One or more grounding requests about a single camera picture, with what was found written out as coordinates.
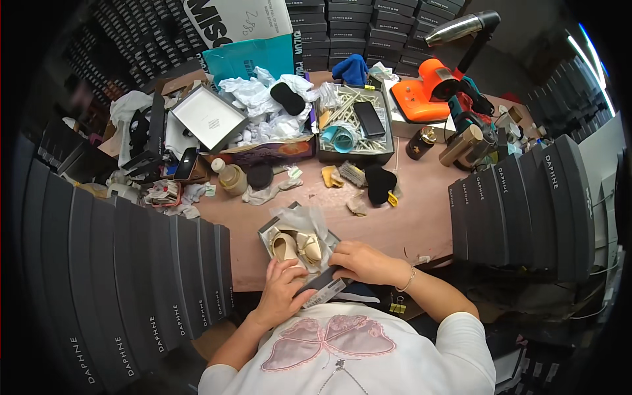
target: glue bottle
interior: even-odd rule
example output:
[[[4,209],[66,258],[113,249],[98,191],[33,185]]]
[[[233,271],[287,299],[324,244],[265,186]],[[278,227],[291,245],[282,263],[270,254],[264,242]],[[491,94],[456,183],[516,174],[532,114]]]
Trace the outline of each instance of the glue bottle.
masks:
[[[233,196],[242,195],[248,188],[246,173],[236,164],[226,165],[221,158],[215,158],[210,164],[211,169],[219,175],[219,184]]]

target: workbench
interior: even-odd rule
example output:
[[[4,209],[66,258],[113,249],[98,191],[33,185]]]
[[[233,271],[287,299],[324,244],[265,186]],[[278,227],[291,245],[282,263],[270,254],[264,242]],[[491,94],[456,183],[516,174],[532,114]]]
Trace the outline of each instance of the workbench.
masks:
[[[331,72],[326,71],[313,72],[310,79],[316,87],[324,81],[332,82]],[[518,106],[524,117],[520,122],[524,129],[533,122],[525,106],[497,97],[487,98],[496,111],[500,104],[507,108]],[[327,226],[341,240],[362,241],[394,258],[415,262],[417,256],[437,259],[452,254],[447,187],[468,173],[439,163],[438,156],[445,144],[436,144],[419,161],[414,161],[406,155],[407,143],[407,138],[395,137],[396,153],[384,166],[386,170],[397,171],[403,197],[397,207],[383,204],[373,208],[365,192],[363,200],[369,207],[366,217],[353,215],[346,206],[358,188],[349,182],[342,188],[325,187],[320,170],[326,165],[316,158],[296,164],[303,171],[302,186],[279,192],[261,206],[244,203],[241,197],[228,195],[219,185],[214,197],[202,196],[195,204],[201,217],[230,229],[233,290],[263,290],[270,258],[257,230],[271,219],[270,209],[287,207],[294,201],[320,207]],[[283,172],[274,176],[272,184],[287,178],[287,172]],[[213,177],[211,183],[217,184],[217,178]]]

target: gold flat shoe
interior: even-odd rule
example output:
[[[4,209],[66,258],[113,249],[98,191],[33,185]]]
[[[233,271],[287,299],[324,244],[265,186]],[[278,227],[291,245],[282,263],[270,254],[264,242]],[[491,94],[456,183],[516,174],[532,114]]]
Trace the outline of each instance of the gold flat shoe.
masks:
[[[277,225],[276,228],[282,233],[287,233],[296,241],[298,254],[304,258],[305,262],[320,267],[322,254],[320,243],[316,234],[309,231],[302,231],[287,225]]]

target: person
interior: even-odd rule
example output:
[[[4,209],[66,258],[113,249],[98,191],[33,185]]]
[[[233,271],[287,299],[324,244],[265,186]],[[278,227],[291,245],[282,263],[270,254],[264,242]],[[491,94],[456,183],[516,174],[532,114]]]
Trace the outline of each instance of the person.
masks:
[[[303,283],[292,280],[307,274],[295,264],[270,262],[258,307],[212,357],[200,394],[494,393],[478,310],[456,288],[359,241],[340,242],[329,261],[341,266],[334,278],[405,290],[440,323],[433,345],[404,320],[359,303],[300,310],[316,290],[293,298]]]

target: black sponge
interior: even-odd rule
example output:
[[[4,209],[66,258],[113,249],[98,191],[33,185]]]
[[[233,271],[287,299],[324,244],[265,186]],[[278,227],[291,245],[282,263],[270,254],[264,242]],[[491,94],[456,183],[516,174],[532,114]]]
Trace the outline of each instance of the black sponge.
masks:
[[[305,101],[294,93],[284,82],[279,82],[270,89],[270,96],[285,108],[292,116],[299,115],[305,109]]]
[[[389,192],[397,185],[397,176],[382,169],[378,164],[364,170],[368,185],[368,199],[373,205],[380,205],[389,199]]]

